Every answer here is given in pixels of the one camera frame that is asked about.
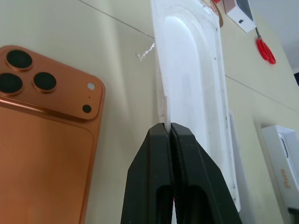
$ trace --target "red scissors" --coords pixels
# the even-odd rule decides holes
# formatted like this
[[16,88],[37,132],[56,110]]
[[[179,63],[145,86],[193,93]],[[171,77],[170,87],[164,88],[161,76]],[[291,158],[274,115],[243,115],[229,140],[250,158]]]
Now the red scissors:
[[276,64],[274,55],[272,54],[268,45],[262,40],[262,37],[259,34],[257,28],[256,28],[256,33],[257,33],[256,44],[261,56],[263,57],[264,60],[268,61],[270,64]]

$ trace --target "white box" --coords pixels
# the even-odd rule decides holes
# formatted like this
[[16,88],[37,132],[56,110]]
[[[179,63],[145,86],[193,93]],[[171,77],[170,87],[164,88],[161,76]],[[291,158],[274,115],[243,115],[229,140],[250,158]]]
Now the white box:
[[299,142],[294,130],[270,126],[262,129],[271,164],[287,208],[299,209]]
[[248,0],[223,0],[225,12],[246,33],[256,27]]

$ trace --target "camera lens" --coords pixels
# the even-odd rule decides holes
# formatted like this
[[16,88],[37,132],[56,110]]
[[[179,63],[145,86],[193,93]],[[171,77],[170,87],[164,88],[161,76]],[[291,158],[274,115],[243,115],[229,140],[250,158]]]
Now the camera lens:
[[34,84],[41,90],[49,91],[56,86],[56,79],[50,73],[40,72],[34,77]]
[[82,110],[84,113],[90,113],[92,111],[92,107],[90,105],[84,105]]
[[12,66],[25,69],[32,64],[32,58],[29,54],[22,50],[12,50],[7,54],[7,61]]
[[22,80],[11,73],[0,75],[0,91],[5,93],[14,93],[19,91],[23,86]]

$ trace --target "smartphone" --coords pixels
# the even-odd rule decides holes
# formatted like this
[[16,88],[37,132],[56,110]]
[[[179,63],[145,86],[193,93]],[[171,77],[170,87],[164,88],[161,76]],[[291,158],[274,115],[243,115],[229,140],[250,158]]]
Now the smartphone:
[[95,76],[0,48],[0,223],[84,223],[104,97]]

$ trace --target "beige surface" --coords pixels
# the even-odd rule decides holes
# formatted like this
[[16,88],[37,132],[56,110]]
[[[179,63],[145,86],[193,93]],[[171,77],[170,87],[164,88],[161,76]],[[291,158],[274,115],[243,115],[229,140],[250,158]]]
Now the beige surface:
[[[107,97],[86,224],[117,224],[127,169],[147,130],[158,121],[154,54],[142,62],[136,56],[153,43],[136,30],[153,36],[150,1],[85,1],[106,14],[78,0],[1,1],[0,46],[21,45],[104,82]],[[254,32],[247,35],[223,17],[226,75],[237,80],[227,78],[229,106],[236,116],[252,210],[257,224],[281,224],[284,210],[279,209],[265,165],[260,127],[278,124],[299,132],[298,87],[277,36],[259,17],[275,66],[260,57]]]

